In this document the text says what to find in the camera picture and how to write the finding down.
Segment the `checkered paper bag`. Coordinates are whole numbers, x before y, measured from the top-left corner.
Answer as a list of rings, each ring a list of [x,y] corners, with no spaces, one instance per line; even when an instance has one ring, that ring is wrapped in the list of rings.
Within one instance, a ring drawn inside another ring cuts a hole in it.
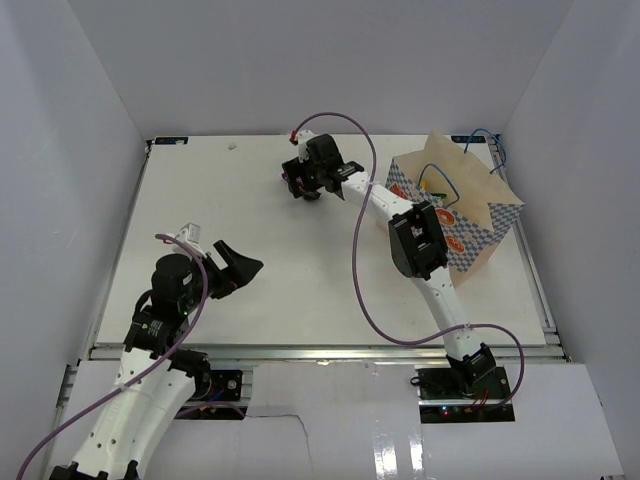
[[[422,149],[394,156],[386,177],[391,192],[434,206],[454,286],[489,261],[525,206],[500,176],[501,168],[472,152],[471,146],[486,142],[489,135],[483,129],[458,138],[433,131]],[[420,187],[422,181],[427,191]],[[446,193],[447,198],[428,192]]]

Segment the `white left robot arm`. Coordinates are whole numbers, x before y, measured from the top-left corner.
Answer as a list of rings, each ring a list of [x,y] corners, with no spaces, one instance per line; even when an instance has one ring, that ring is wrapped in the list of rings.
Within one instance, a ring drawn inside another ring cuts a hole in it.
[[[179,410],[211,388],[207,355],[182,343],[207,300],[246,286],[264,266],[223,241],[214,245],[226,263],[219,267],[193,243],[159,238],[174,251],[157,260],[136,303],[112,390],[89,408],[99,414],[95,424],[69,464],[53,468],[53,479],[144,478]]]

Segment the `purple candy bar wrapper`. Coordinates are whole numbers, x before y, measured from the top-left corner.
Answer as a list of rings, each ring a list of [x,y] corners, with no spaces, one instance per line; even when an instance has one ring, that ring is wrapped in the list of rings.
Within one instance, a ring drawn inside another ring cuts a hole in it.
[[[288,190],[290,193],[292,193],[292,189],[291,186],[289,185],[289,179],[286,173],[282,173],[281,174],[281,178],[285,181],[285,183],[288,186]],[[321,193],[319,191],[307,191],[304,186],[302,185],[300,179],[296,180],[296,183],[298,184],[299,190],[302,193],[301,198],[304,201],[307,202],[315,202],[317,200],[320,199]]]

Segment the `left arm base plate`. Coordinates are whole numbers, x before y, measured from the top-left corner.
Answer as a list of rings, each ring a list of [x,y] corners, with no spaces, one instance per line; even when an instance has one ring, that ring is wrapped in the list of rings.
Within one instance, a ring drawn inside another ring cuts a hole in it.
[[[242,370],[211,370],[209,389],[197,394],[177,415],[181,420],[243,420],[247,407],[241,406]]]

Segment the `green snack bag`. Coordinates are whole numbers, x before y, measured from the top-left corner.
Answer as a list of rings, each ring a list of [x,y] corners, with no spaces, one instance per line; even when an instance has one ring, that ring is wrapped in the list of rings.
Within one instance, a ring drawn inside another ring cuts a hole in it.
[[[427,185],[426,185],[426,183],[425,183],[424,181],[420,182],[420,187],[421,187],[423,190],[427,191]],[[431,196],[433,196],[433,197],[438,198],[439,200],[442,200],[442,201],[446,200],[446,198],[447,198],[447,194],[446,194],[446,193],[432,192],[432,193],[429,193],[429,194],[430,194]]]

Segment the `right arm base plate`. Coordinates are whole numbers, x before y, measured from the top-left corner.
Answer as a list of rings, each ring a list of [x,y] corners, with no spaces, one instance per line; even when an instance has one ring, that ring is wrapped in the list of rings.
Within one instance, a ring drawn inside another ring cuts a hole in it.
[[[511,393],[506,371],[497,367],[474,386],[465,384],[451,368],[424,368],[409,380],[416,388],[422,424],[511,423],[511,402],[498,404]]]

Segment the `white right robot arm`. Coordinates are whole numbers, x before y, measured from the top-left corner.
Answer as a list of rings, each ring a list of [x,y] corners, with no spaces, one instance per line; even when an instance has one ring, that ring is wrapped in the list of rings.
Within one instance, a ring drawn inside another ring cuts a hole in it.
[[[290,142],[297,157],[282,164],[283,178],[295,198],[318,196],[321,190],[358,205],[352,239],[351,272],[356,298],[371,328],[400,346],[418,346],[441,337],[453,371],[451,384],[461,397],[472,399],[488,385],[496,368],[490,348],[474,333],[453,286],[448,269],[448,246],[435,207],[413,203],[377,184],[360,164],[343,160],[334,138],[309,130],[294,131]],[[421,340],[400,340],[378,327],[366,309],[357,272],[357,248],[363,218],[386,224],[390,256],[397,271],[419,290],[439,332]]]

